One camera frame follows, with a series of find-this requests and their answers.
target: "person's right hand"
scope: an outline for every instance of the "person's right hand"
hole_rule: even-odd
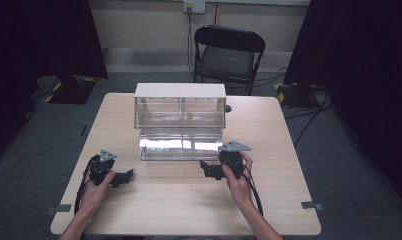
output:
[[[253,160],[245,152],[241,152],[241,156],[245,160],[246,168],[244,169],[244,174],[248,177],[248,179],[251,179],[250,172],[253,165]],[[232,169],[228,165],[224,164],[222,169],[223,173],[226,175],[227,185],[236,206],[240,209],[241,207],[253,205],[251,187],[247,180],[242,176],[239,179],[236,179]]]

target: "person's left hand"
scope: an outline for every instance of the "person's left hand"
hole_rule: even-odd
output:
[[[110,171],[98,186],[89,180],[88,175],[86,176],[85,182],[87,183],[83,189],[79,212],[85,213],[88,217],[92,217],[96,213],[104,202],[108,184],[110,184],[115,175],[116,172]]]

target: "metal bracket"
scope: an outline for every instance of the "metal bracket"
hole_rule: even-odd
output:
[[[325,208],[323,207],[323,205],[322,205],[321,203],[315,204],[313,201],[310,201],[310,202],[302,202],[302,203],[301,203],[301,206],[303,207],[303,209],[314,208],[314,209],[316,209],[316,211],[325,210]]]
[[[229,142],[220,146],[219,150],[222,150],[225,152],[240,152],[240,151],[251,151],[252,148],[250,146],[244,145],[242,143],[230,140]]]
[[[48,207],[45,214],[54,215],[57,212],[70,212],[71,204],[58,204],[56,207]]]
[[[101,153],[99,154],[99,156],[100,156],[100,159],[99,159],[100,162],[110,161],[110,160],[112,160],[112,159],[117,157],[116,154],[111,153],[111,152],[109,152],[107,150],[104,150],[104,149],[101,149]]]

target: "wire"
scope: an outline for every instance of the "wire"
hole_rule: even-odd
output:
[[[291,116],[288,116],[288,117],[285,117],[285,121],[288,123],[289,121],[291,121],[292,119],[294,119],[294,118],[296,118],[296,117],[302,117],[302,116],[308,116],[308,115],[311,115],[311,114],[314,114],[314,113],[316,113],[316,111],[311,111],[310,109],[300,109],[300,110],[298,110],[298,111],[294,111],[292,114],[291,114]]]
[[[320,105],[320,108],[314,113],[313,117],[307,122],[307,124],[304,126],[303,130],[301,131],[301,133],[298,135],[298,137],[297,137],[297,139],[295,140],[295,143],[294,143],[294,148],[297,147],[298,142],[299,142],[300,139],[301,139],[301,136],[304,134],[304,132],[306,131],[306,129],[308,128],[308,126],[311,124],[311,122],[317,117],[317,115],[319,115],[319,112],[321,112],[321,111],[323,110],[323,106],[325,105],[326,100],[328,99],[328,96],[329,96],[329,91],[326,92],[325,99],[323,100],[322,104]]]
[[[325,111],[325,110],[328,110],[328,109],[330,109],[332,106],[333,106],[333,104],[331,103],[331,104],[329,104],[327,107],[325,107],[325,108],[323,108],[322,110],[320,110],[320,112],[323,112],[323,111]],[[310,110],[310,109],[299,110],[299,111],[297,111],[297,112],[307,111],[307,110]],[[302,116],[308,116],[308,115],[315,114],[315,113],[317,113],[317,111],[308,112],[308,113],[302,113],[302,114],[298,114],[298,115],[292,115],[292,116],[285,117],[285,120],[286,120],[286,122],[289,122],[289,121],[291,121],[293,118],[302,117]]]
[[[189,23],[189,30],[188,30],[188,43],[187,43],[187,62],[188,62],[188,69],[189,73],[192,77],[195,77],[194,73],[194,65],[192,62],[192,52],[193,52],[193,44],[192,44],[192,18],[191,13],[192,10],[190,7],[186,7],[187,15],[188,15],[188,23]]]
[[[263,205],[261,204],[260,196],[258,195],[257,188],[255,187],[254,183],[254,178],[253,175],[251,174],[251,171],[247,168],[247,166],[244,165],[244,167],[248,170],[248,173],[250,174],[250,178],[247,177],[247,175],[244,174],[243,171],[239,170],[235,164],[233,164],[230,161],[225,161],[232,169],[236,170],[241,176],[247,181],[248,185],[250,186],[251,190],[253,191],[255,201],[257,203],[257,208],[258,211],[260,212],[261,215],[263,215]]]
[[[285,69],[285,68],[287,68],[287,67],[283,67],[283,68],[279,69],[279,70],[278,70],[278,73],[277,73],[276,76],[274,76],[274,77],[262,78],[262,79],[256,79],[256,80],[254,80],[254,82],[260,82],[260,81],[266,81],[266,80],[272,80],[272,81],[269,81],[269,82],[266,82],[266,83],[262,83],[262,84],[254,85],[253,88],[255,88],[255,87],[262,87],[262,86],[265,86],[265,85],[267,85],[267,84],[270,84],[270,83],[273,83],[273,82],[277,81],[280,77],[285,76],[285,73],[279,74],[280,71],[282,71],[282,70]],[[233,86],[233,87],[232,87],[232,86],[226,86],[226,88],[246,88],[246,86]]]
[[[91,181],[91,180],[88,180],[87,182],[85,182],[86,176],[88,175],[88,172],[89,172],[89,167],[91,166],[91,161],[92,161],[92,158],[89,160],[88,164],[86,165],[85,171],[83,172],[82,182],[80,183],[79,190],[77,191],[77,194],[76,194],[76,201],[74,203],[74,214],[75,215],[76,215],[77,211],[79,211],[79,208],[80,208],[80,201],[82,200],[83,189],[85,189],[86,184]],[[82,235],[80,235],[80,239],[81,240],[86,239],[85,234],[83,232],[82,232]]]

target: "acrylic container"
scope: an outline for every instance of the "acrylic container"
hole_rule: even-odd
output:
[[[139,83],[134,127],[141,160],[216,160],[225,106],[223,84]]]

